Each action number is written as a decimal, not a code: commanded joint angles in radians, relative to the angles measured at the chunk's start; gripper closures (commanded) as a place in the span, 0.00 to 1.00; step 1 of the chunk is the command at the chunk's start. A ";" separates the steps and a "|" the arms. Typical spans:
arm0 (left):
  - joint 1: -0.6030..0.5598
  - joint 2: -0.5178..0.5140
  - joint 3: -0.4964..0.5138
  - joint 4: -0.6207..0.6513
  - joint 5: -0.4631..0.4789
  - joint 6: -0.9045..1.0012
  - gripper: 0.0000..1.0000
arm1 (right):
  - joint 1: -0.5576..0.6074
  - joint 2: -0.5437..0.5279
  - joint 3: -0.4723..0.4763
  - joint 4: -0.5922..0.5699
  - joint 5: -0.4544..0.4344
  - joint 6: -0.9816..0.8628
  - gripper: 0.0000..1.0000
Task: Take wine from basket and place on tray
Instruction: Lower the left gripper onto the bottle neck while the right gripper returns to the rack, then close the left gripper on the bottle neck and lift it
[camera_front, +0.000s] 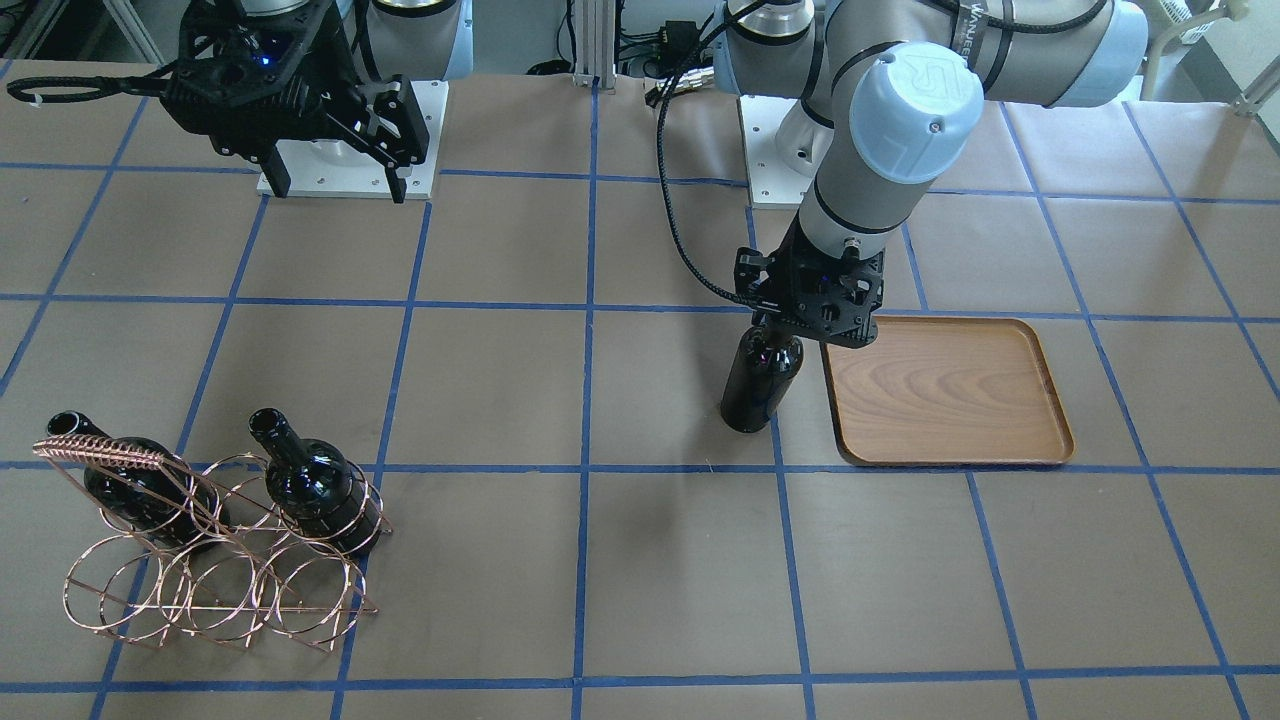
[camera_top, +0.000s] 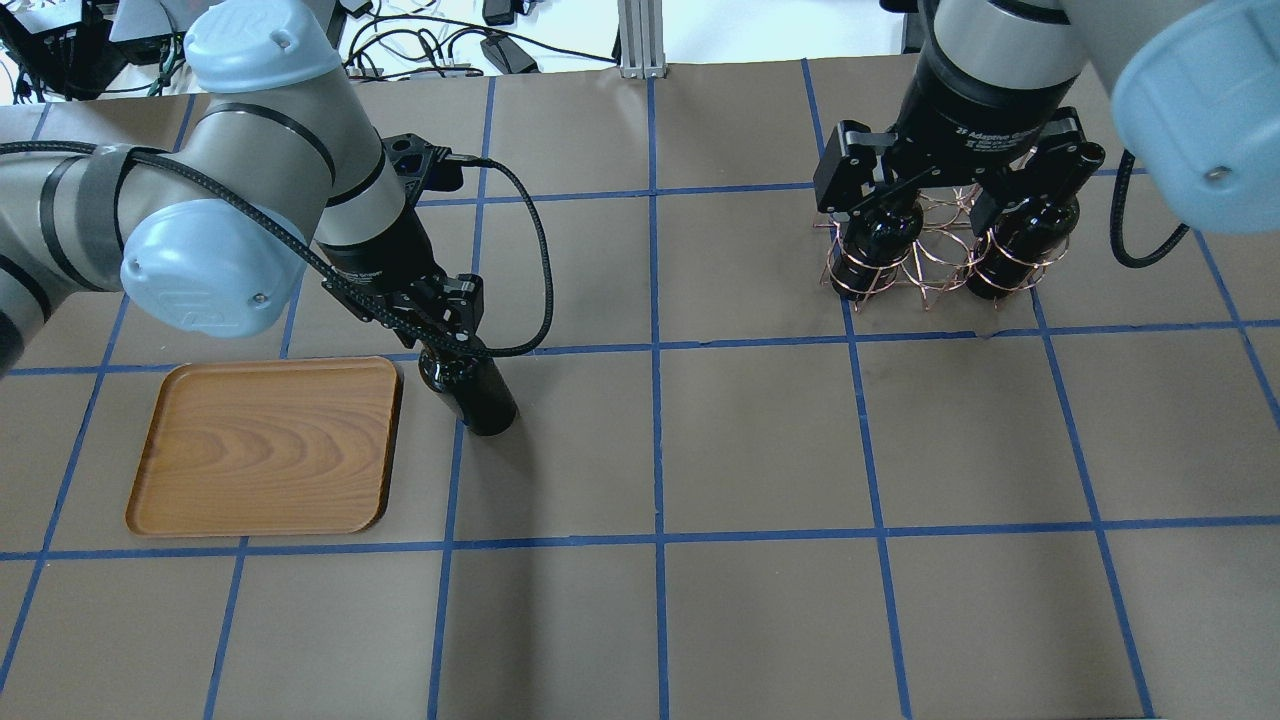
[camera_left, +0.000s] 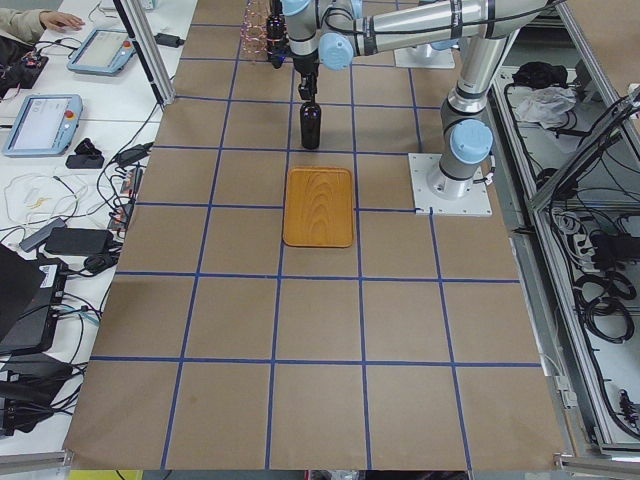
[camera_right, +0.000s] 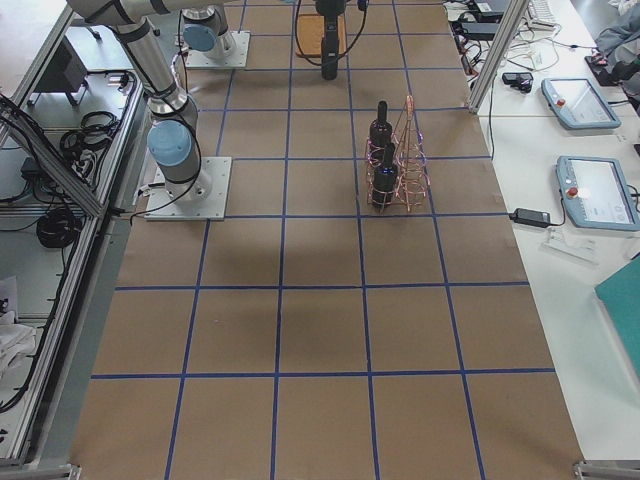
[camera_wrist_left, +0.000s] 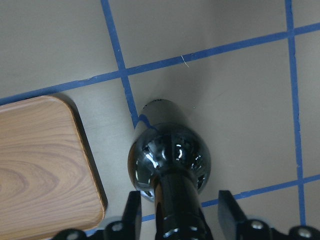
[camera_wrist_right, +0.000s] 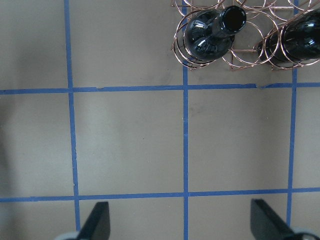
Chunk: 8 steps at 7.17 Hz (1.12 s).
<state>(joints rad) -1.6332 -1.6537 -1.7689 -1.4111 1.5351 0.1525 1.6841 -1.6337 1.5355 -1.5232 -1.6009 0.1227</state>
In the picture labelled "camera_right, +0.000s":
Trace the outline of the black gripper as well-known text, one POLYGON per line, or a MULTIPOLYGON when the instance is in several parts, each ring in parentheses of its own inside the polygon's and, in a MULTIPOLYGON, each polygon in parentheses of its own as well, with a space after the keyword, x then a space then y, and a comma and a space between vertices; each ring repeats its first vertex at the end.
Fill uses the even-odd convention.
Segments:
POLYGON ((316 12, 323 18, 321 52, 323 55, 338 55, 340 40, 338 17, 345 12, 344 0, 315 0, 316 12))

